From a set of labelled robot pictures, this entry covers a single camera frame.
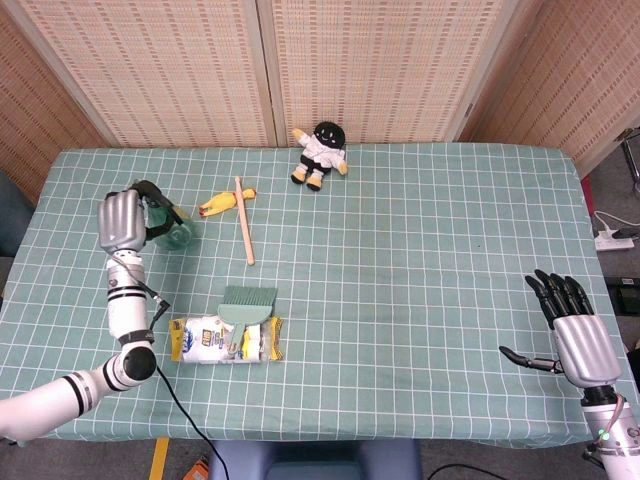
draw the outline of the electrical outlet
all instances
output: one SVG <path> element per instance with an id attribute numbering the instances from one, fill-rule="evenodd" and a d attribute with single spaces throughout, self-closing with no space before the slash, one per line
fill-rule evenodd
<path id="1" fill-rule="evenodd" d="M 598 252 L 629 250 L 633 247 L 633 240 L 631 238 L 613 238 L 604 230 L 599 231 L 596 237 L 596 251 Z"/>

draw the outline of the bamboo blind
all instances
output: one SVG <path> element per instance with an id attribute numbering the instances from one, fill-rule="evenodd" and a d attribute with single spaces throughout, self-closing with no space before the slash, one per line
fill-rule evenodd
<path id="1" fill-rule="evenodd" d="M 640 1 L 549 2 L 526 49 L 470 139 L 562 148 L 584 175 L 640 115 Z"/>
<path id="2" fill-rule="evenodd" d="M 0 7 L 0 169 L 36 202 L 65 148 L 104 140 Z"/>
<path id="3" fill-rule="evenodd" d="M 20 4 L 121 145 L 275 142 L 240 0 Z"/>
<path id="4" fill-rule="evenodd" d="M 348 142 L 445 139 L 504 3 L 274 0 L 289 143 L 321 120 Z"/>

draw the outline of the yellow rubber chicken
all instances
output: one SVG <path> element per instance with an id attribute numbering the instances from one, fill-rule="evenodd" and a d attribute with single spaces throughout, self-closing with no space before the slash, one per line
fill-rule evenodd
<path id="1" fill-rule="evenodd" d="M 242 191 L 242 198 L 245 200 L 251 200 L 256 198 L 256 191 L 253 188 L 247 188 Z M 222 192 L 211 198 L 207 203 L 200 205 L 200 216 L 208 217 L 210 215 L 217 215 L 225 210 L 229 210 L 236 206 L 236 194 L 235 192 Z"/>

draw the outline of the black plush head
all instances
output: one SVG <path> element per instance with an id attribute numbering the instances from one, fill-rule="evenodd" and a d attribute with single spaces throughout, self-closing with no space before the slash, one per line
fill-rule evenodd
<path id="1" fill-rule="evenodd" d="M 344 147 L 344 130 L 333 122 L 320 122 L 313 131 L 313 134 L 325 147 Z"/>

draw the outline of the gray floor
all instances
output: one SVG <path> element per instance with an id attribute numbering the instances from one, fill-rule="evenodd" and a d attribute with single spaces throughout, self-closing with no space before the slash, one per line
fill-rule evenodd
<path id="1" fill-rule="evenodd" d="M 640 157 L 640 138 L 636 139 L 634 151 Z M 598 209 L 640 222 L 640 197 L 632 193 L 630 176 L 620 149 L 616 149 L 592 173 L 591 183 Z M 605 275 L 640 277 L 640 247 L 626 252 L 604 253 L 599 258 Z M 634 345 L 640 338 L 640 318 L 621 317 L 618 322 L 625 344 Z M 9 446 L 4 441 L 0 442 L 0 478 L 148 478 L 154 445 L 153 441 L 87 443 L 38 440 L 20 448 Z M 576 444 L 549 449 L 508 450 L 465 441 L 428 440 L 422 442 L 423 473 L 426 478 L 440 465 L 463 462 L 491 470 L 510 480 L 605 479 L 602 471 L 580 458 L 583 448 L 583 445 Z M 201 441 L 171 440 L 164 477 L 182 478 L 206 451 Z M 442 472 L 436 478 L 481 480 L 489 477 L 456 469 Z"/>

